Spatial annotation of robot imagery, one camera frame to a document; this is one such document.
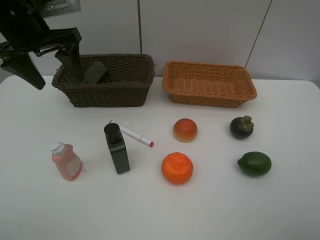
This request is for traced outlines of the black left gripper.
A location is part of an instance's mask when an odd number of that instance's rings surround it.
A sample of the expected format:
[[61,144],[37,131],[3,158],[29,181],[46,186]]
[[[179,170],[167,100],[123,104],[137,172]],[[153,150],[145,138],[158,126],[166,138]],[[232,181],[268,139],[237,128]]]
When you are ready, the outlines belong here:
[[76,27],[50,29],[41,15],[48,0],[2,0],[0,2],[0,33],[6,42],[0,44],[0,67],[38,90],[46,85],[29,53],[40,57],[57,51],[55,57],[71,76],[81,83],[82,72],[79,43],[82,37]]

